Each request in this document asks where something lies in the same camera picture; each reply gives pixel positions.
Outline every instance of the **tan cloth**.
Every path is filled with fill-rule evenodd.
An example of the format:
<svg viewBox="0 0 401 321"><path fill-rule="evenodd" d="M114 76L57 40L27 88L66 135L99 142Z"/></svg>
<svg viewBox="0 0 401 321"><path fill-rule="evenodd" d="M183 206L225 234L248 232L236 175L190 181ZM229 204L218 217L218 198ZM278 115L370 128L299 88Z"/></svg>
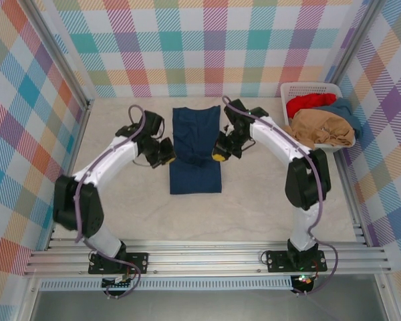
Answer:
<svg viewBox="0 0 401 321"><path fill-rule="evenodd" d="M355 135L344 118L316 109L300 110L295 114L291 127L283 129L309 148L315 148L314 144L351 146Z"/></svg>

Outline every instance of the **red cloth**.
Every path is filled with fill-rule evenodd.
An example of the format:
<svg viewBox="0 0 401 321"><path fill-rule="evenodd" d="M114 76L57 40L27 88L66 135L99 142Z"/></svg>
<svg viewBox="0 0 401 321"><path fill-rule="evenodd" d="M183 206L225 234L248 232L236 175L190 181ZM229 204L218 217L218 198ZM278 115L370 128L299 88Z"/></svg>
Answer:
<svg viewBox="0 0 401 321"><path fill-rule="evenodd" d="M336 100L335 94L308 94L306 96L297 96L288 101L287 114L289 118L294 118L295 113L301 109L329 106Z"/></svg>

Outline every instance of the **white plastic basket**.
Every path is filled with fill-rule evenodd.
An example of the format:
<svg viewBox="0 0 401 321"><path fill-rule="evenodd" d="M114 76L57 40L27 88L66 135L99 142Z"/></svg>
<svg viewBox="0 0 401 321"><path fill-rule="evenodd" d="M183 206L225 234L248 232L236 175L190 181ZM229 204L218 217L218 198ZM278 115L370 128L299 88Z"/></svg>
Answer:
<svg viewBox="0 0 401 321"><path fill-rule="evenodd" d="M342 92L340 88L335 84L327 84L325 82L286 82L281 85L281 99L282 99L282 109L285 124L289 125L288 115L287 115L287 102L296 96L304 96L308 94L325 94L331 93L335 94L338 98L342 97ZM329 150L336 152L343 147L352 147L355 145L355 137L351 146L332 146L330 144L315 144L316 148L322 148L324 150Z"/></svg>

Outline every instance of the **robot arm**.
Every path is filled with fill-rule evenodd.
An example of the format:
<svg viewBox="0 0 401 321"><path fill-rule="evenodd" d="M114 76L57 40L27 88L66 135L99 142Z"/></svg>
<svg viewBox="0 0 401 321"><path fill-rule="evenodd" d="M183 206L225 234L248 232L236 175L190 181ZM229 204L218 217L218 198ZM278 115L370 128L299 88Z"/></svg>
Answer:
<svg viewBox="0 0 401 321"><path fill-rule="evenodd" d="M105 152L91 164L72 177L62 175L55 183L53 220L70 231L76 230L76 211L73 198L78 183L86 176L80 189L82 235L101 253L122 261L126 257L126 246L104 225L100 192L128 163L141 154L144 154L152 168L168 164L175 159L170 139L165 138L159 141L159 138L155 138L160 125L164 122L163 118L148 111L145 111L145 117L146 122L143 129L134 138L128 140L138 130L139 124L122 127L117 131L116 137L113 138ZM90 172L89 169L94 163L96 163L95 168Z"/></svg>
<svg viewBox="0 0 401 321"><path fill-rule="evenodd" d="M264 144L284 164L287 169L285 194L293 205L294 218L293 231L288 241L288 256L291 257L295 269L299 270L306 264L311 265L309 256L317 251L317 243L308 232L318 216L318 190L309 163L300 150L309 155L319 173L323 199L331 189L324 151L311 150L287 133L273 130L278 125L260 107L247 110L240 100L234 100L230 105L266 121L271 126L225 107L225 114L231 124L225 127L226 132L220 132L213 158L216 161L225 161L231 155L241 158L242 152L246 150L243 145L248 140L254 140Z"/></svg>

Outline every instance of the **beige table surface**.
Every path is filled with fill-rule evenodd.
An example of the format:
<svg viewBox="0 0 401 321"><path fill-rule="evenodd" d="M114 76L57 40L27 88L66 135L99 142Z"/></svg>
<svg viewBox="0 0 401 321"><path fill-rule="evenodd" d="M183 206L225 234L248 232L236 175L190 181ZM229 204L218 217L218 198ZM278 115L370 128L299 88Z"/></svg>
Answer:
<svg viewBox="0 0 401 321"><path fill-rule="evenodd" d="M242 98L247 108L263 107L283 124L280 98ZM131 104L157 112L172 139L172 108L204 109L223 103L220 98L110 98L95 101L76 161L84 168L129 124ZM221 128L227 118L221 110ZM144 157L138 159L145 163ZM332 154L328 155L331 191L321 222L313 230L324 241L355 241L352 219ZM168 166L157 169L130 164L101 194L105 222L120 239L197 241L285 241L293 225L286 199L285 167L264 146L256 144L241 160L221 165L221 194L169 194ZM74 233L57 227L54 237Z"/></svg>

